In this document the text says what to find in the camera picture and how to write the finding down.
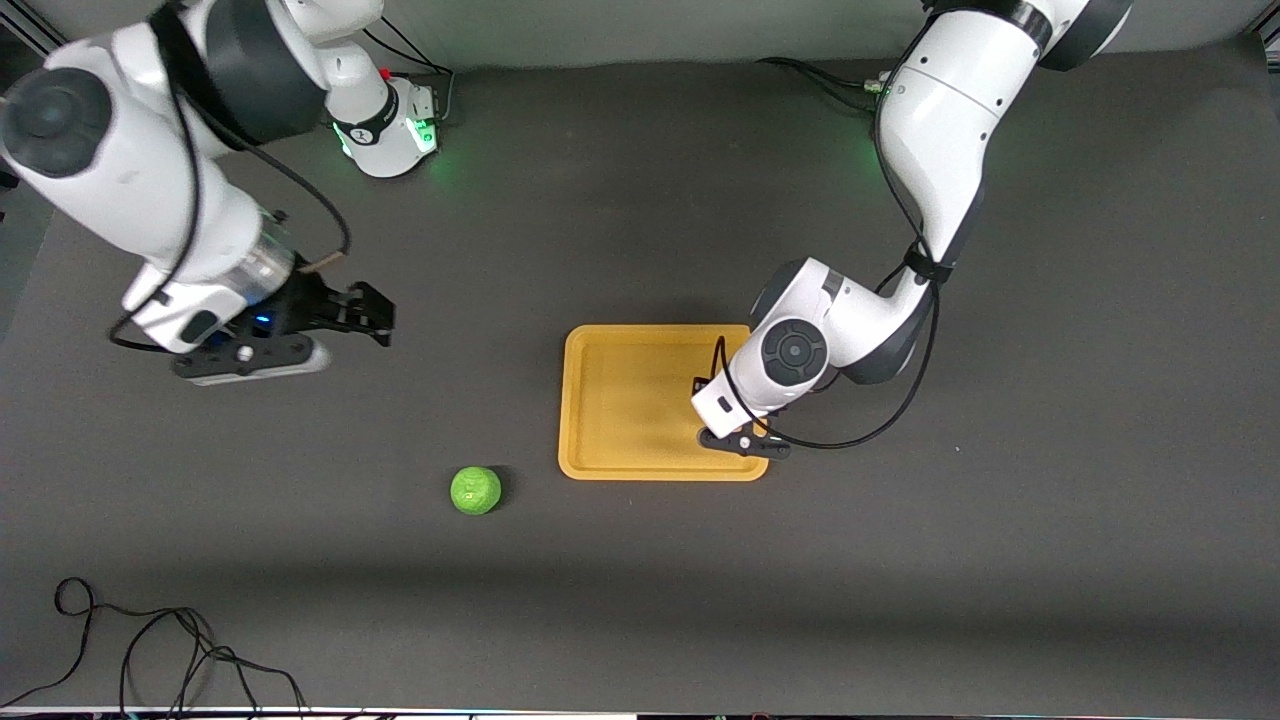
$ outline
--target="green led light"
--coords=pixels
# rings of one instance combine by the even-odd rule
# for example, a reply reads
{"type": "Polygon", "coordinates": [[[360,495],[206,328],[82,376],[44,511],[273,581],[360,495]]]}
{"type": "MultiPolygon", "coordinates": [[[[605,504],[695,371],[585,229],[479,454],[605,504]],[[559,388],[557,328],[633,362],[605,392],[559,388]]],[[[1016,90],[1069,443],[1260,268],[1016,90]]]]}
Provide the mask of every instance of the green led light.
{"type": "Polygon", "coordinates": [[[404,118],[404,127],[407,127],[410,135],[413,136],[413,142],[417,145],[419,150],[422,152],[435,150],[435,126],[430,120],[404,118]]]}
{"type": "Polygon", "coordinates": [[[338,129],[338,123],[333,123],[333,132],[338,136],[338,142],[342,143],[342,154],[351,158],[351,147],[347,147],[347,138],[342,136],[342,131],[338,129]]]}

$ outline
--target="gray wall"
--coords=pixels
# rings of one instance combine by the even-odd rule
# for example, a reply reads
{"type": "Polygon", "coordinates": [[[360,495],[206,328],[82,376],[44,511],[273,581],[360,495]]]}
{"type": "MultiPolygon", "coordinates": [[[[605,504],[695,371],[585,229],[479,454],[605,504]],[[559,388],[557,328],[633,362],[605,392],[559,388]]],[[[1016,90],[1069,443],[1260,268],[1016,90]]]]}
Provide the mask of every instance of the gray wall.
{"type": "MultiPolygon", "coordinates": [[[[68,36],[141,19],[159,0],[29,0],[68,36]]],[[[1115,50],[1222,40],[1268,0],[1138,0],[1115,50]]],[[[388,0],[387,15],[456,68],[646,60],[888,58],[919,27],[919,0],[388,0]]],[[[403,67],[381,51],[375,58],[403,67]]]]}

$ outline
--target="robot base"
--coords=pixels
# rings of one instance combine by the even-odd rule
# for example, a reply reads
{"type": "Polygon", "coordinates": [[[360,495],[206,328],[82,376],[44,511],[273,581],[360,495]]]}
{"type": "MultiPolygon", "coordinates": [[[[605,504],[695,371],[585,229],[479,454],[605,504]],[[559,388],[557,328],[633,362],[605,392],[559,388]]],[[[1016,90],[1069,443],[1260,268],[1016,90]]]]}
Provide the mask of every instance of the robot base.
{"type": "Polygon", "coordinates": [[[361,145],[334,127],[342,140],[342,151],[356,161],[361,172],[375,178],[402,176],[438,147],[435,95],[431,88],[403,78],[392,78],[387,85],[398,96],[397,115],[376,142],[361,145]]]}

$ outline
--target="lime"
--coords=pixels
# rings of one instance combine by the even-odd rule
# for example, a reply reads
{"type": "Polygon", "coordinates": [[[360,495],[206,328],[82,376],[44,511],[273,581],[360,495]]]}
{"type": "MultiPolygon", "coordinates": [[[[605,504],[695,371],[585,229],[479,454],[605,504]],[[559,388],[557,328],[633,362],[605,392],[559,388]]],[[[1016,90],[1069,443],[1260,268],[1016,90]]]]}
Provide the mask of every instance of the lime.
{"type": "Polygon", "coordinates": [[[498,505],[502,482],[489,468],[463,468],[449,487],[453,506],[467,515],[484,515],[498,505]]]}

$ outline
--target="yellow tray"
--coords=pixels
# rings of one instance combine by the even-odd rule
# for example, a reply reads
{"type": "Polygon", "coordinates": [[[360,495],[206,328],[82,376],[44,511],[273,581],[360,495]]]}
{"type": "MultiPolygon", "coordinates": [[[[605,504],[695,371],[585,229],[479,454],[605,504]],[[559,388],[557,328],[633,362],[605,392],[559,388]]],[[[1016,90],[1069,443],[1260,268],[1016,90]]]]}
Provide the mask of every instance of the yellow tray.
{"type": "Polygon", "coordinates": [[[564,341],[559,465],[576,480],[754,480],[769,461],[707,450],[689,402],[716,340],[746,325],[582,325],[564,341]]]}

